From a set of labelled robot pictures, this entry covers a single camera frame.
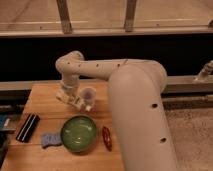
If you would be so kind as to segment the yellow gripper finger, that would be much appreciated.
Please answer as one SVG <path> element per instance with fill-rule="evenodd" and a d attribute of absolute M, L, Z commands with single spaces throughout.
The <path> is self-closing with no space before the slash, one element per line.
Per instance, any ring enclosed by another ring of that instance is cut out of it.
<path fill-rule="evenodd" d="M 83 100 L 83 98 L 82 97 L 80 97 L 80 96 L 76 96 L 75 97 L 75 101 L 77 102 L 77 101 L 82 101 Z"/>
<path fill-rule="evenodd" d="M 70 97 L 64 91 L 58 91 L 56 93 L 56 98 L 64 103 L 68 103 L 70 101 Z"/>

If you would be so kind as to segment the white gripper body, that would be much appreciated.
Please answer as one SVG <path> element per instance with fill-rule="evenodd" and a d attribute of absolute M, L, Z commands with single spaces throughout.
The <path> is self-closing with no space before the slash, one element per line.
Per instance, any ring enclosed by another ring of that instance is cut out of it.
<path fill-rule="evenodd" d="M 62 80 L 60 85 L 60 91 L 64 91 L 70 98 L 75 98 L 77 96 L 79 87 L 79 83 L 77 81 L 65 82 L 64 80 Z"/>

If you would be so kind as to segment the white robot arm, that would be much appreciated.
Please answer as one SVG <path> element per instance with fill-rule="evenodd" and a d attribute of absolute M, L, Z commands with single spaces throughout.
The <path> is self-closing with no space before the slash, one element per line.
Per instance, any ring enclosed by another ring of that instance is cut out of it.
<path fill-rule="evenodd" d="M 125 171 L 180 171 L 165 116 L 161 93 L 166 87 L 164 67 L 154 60 L 86 61 L 79 51 L 57 59 L 61 87 L 57 97 L 75 107 L 79 77 L 108 82 L 108 103 Z"/>

